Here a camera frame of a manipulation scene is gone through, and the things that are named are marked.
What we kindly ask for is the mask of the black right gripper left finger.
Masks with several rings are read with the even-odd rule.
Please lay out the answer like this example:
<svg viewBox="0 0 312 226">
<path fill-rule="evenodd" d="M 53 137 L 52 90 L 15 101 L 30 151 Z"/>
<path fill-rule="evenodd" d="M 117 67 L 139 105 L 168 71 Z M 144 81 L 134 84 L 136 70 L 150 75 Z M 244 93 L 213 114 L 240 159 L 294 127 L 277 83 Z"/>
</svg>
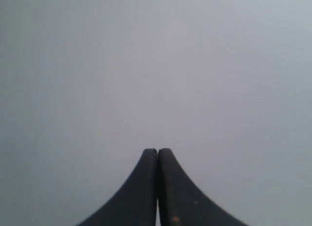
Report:
<svg viewBox="0 0 312 226">
<path fill-rule="evenodd" d="M 113 197 L 80 226 L 154 226 L 157 207 L 157 150 L 145 149 Z"/>
</svg>

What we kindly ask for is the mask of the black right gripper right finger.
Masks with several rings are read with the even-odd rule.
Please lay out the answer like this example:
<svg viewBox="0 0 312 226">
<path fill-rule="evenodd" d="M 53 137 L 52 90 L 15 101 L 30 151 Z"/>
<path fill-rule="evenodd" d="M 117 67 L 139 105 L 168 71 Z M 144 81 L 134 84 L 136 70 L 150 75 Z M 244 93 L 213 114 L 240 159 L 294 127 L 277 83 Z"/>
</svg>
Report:
<svg viewBox="0 0 312 226">
<path fill-rule="evenodd" d="M 162 226 L 245 225 L 195 185 L 169 148 L 158 153 L 158 205 Z"/>
</svg>

